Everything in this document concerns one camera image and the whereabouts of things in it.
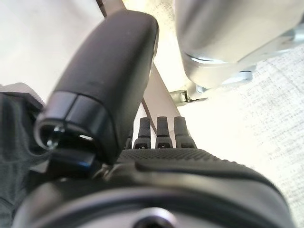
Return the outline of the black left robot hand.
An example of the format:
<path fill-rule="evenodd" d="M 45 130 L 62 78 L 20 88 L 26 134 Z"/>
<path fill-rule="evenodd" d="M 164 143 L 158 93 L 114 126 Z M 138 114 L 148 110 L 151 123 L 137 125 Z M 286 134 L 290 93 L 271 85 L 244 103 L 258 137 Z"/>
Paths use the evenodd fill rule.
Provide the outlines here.
<path fill-rule="evenodd" d="M 15 228 L 292 228 L 283 195 L 263 175 L 197 149 L 184 118 L 164 119 L 149 145 L 143 119 L 126 147 L 157 50 L 158 23 L 123 10 L 106 18 L 67 66 L 33 134 L 50 152 Z"/>

